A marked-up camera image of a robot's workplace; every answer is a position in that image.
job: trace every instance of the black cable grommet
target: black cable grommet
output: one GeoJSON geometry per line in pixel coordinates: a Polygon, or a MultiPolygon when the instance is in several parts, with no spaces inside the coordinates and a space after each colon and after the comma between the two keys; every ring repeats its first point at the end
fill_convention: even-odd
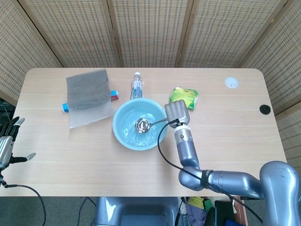
{"type": "Polygon", "coordinates": [[[271,112],[271,107],[268,106],[268,105],[261,105],[259,107],[259,111],[262,113],[262,114],[270,114],[271,112]]]}

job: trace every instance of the metal ladle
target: metal ladle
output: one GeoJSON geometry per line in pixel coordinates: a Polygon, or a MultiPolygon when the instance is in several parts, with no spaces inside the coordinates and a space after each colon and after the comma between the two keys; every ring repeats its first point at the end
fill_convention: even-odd
{"type": "Polygon", "coordinates": [[[138,119],[136,121],[136,129],[138,130],[138,133],[146,133],[153,125],[164,121],[167,121],[167,118],[161,119],[154,123],[150,123],[147,119],[138,119]]]}

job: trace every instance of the green snack bag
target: green snack bag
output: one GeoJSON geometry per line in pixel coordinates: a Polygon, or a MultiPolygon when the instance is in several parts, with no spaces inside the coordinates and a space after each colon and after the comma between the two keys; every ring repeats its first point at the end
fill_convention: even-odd
{"type": "Polygon", "coordinates": [[[176,87],[170,94],[169,102],[176,100],[184,100],[186,107],[190,110],[194,110],[198,100],[198,92],[194,89],[182,89],[176,87]]]}

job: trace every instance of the toothpaste tube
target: toothpaste tube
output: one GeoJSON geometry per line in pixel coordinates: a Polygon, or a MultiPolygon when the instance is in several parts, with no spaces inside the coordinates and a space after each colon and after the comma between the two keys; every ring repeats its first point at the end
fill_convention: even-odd
{"type": "MultiPolygon", "coordinates": [[[[118,91],[117,90],[112,90],[111,91],[111,101],[112,100],[118,100],[118,99],[119,99],[118,91]]],[[[67,103],[62,104],[62,110],[63,110],[63,112],[69,112],[67,103]]]]}

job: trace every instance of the woven panel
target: woven panel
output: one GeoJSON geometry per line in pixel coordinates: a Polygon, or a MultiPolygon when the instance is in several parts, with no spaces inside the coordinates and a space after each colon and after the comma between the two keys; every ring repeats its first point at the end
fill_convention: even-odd
{"type": "Polygon", "coordinates": [[[280,0],[200,0],[182,67],[234,67],[280,0]]]}
{"type": "Polygon", "coordinates": [[[113,1],[125,67],[174,67],[187,1],[113,1]]]}
{"type": "Polygon", "coordinates": [[[295,1],[245,65],[262,71],[274,111],[301,98],[301,1],[295,1]]]}
{"type": "Polygon", "coordinates": [[[101,1],[23,0],[65,67],[116,67],[101,1]]]}
{"type": "Polygon", "coordinates": [[[283,112],[286,114],[284,117],[277,120],[277,125],[287,162],[301,175],[301,104],[293,111],[287,111],[287,114],[283,112]]]}
{"type": "Polygon", "coordinates": [[[11,1],[0,0],[0,90],[17,101],[26,73],[60,67],[11,1]]]}

